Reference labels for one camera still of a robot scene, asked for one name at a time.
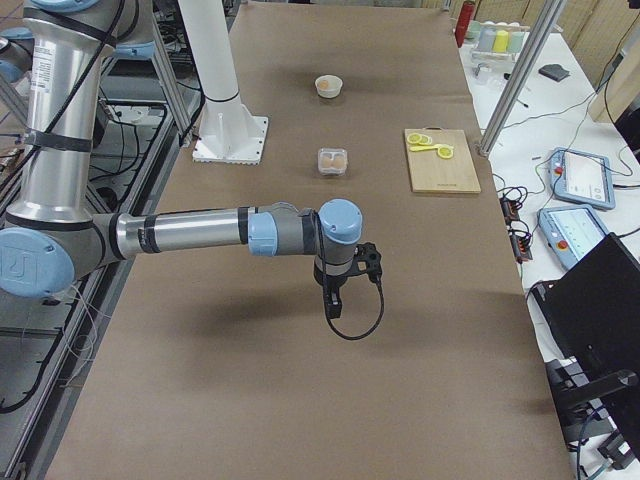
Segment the electronic device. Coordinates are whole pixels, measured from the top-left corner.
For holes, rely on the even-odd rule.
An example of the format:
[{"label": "electronic device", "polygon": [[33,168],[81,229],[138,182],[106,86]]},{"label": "electronic device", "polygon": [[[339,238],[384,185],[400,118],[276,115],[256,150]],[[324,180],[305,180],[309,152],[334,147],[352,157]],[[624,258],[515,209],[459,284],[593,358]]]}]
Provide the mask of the electronic device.
[{"label": "electronic device", "polygon": [[564,404],[600,398],[636,457],[640,456],[638,292],[640,263],[613,233],[560,280],[532,288],[560,350],[567,358],[576,358],[589,380],[585,386],[561,392],[572,397]]},{"label": "electronic device", "polygon": [[549,161],[551,186],[557,198],[588,203],[600,210],[611,210],[616,206],[607,157],[556,148]]},{"label": "electronic device", "polygon": [[567,269],[609,233],[590,205],[543,208],[538,212],[538,224],[547,243]]}]

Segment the clear plastic container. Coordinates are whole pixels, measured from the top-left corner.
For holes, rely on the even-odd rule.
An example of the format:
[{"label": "clear plastic container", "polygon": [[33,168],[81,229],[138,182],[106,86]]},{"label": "clear plastic container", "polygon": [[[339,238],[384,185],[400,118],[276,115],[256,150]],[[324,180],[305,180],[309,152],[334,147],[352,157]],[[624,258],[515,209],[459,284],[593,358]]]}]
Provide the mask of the clear plastic container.
[{"label": "clear plastic container", "polygon": [[344,175],[348,164],[347,151],[344,148],[318,150],[318,171],[323,175]]},{"label": "clear plastic container", "polygon": [[335,75],[322,75],[316,78],[316,90],[323,98],[334,98],[340,95],[342,89],[342,79]]}]

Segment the white pole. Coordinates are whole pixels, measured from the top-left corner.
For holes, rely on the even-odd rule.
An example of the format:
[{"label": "white pole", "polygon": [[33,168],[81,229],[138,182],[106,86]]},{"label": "white pole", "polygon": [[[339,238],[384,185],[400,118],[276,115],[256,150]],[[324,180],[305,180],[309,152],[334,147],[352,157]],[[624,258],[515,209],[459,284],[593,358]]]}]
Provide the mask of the white pole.
[{"label": "white pole", "polygon": [[221,0],[179,0],[206,104],[193,159],[257,164],[269,121],[242,104]]}]

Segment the light blue joint cap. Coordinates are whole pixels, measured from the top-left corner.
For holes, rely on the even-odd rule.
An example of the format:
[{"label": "light blue joint cap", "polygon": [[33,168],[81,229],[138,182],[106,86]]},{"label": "light blue joint cap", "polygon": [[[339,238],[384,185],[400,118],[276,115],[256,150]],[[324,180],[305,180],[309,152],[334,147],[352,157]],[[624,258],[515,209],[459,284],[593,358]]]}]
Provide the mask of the light blue joint cap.
[{"label": "light blue joint cap", "polygon": [[26,27],[14,27],[1,31],[0,37],[7,40],[33,40],[33,33]]},{"label": "light blue joint cap", "polygon": [[27,298],[43,298],[71,285],[71,258],[53,239],[36,230],[0,231],[0,288]]},{"label": "light blue joint cap", "polygon": [[13,63],[0,60],[0,75],[2,75],[7,82],[17,82],[22,77],[22,73],[22,70],[16,67]]},{"label": "light blue joint cap", "polygon": [[115,52],[111,55],[118,60],[149,60],[155,53],[156,45],[154,42],[123,44],[116,46]]},{"label": "light blue joint cap", "polygon": [[100,0],[31,0],[41,9],[55,13],[75,13],[93,7]]},{"label": "light blue joint cap", "polygon": [[273,257],[278,251],[278,229],[269,212],[249,216],[249,251],[261,257]]},{"label": "light blue joint cap", "polygon": [[319,215],[322,230],[330,240],[342,245],[353,245],[360,240],[362,213],[355,203],[336,198],[325,203]]}]

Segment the brown paper surface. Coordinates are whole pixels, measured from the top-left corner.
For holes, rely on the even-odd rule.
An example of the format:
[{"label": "brown paper surface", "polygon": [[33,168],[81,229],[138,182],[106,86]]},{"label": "brown paper surface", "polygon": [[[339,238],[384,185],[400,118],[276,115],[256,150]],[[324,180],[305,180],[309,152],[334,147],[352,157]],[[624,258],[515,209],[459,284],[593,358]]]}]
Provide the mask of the brown paper surface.
[{"label": "brown paper surface", "polygon": [[[488,163],[479,195],[410,189],[404,128],[480,136],[447,14],[249,4],[232,44],[271,119],[262,163],[185,152],[158,211],[349,198],[383,255],[383,323],[331,333],[310,257],[141,256],[47,478],[569,478]],[[317,172],[320,147],[348,150],[344,177]],[[347,333],[375,319],[365,278],[342,299]]]}]

